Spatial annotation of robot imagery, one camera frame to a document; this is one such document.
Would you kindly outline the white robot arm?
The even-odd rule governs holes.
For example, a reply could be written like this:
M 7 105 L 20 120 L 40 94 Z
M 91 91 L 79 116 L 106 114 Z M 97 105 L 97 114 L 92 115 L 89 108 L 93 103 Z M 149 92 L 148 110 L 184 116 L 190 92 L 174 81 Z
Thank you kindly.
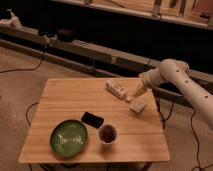
M 138 97 L 148 89 L 170 82 L 184 95 L 213 131 L 213 95 L 188 76 L 189 65 L 184 61 L 165 59 L 159 66 L 139 75 L 141 82 L 133 96 Z

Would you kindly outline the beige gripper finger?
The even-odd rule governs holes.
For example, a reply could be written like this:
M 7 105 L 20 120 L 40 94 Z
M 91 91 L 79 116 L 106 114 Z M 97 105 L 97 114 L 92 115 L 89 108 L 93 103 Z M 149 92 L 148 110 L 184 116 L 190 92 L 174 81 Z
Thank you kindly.
M 143 94 L 144 94 L 144 89 L 140 89 L 140 90 L 135 91 L 132 96 L 134 98 L 137 98 L 137 97 L 139 97 L 139 96 L 141 96 Z

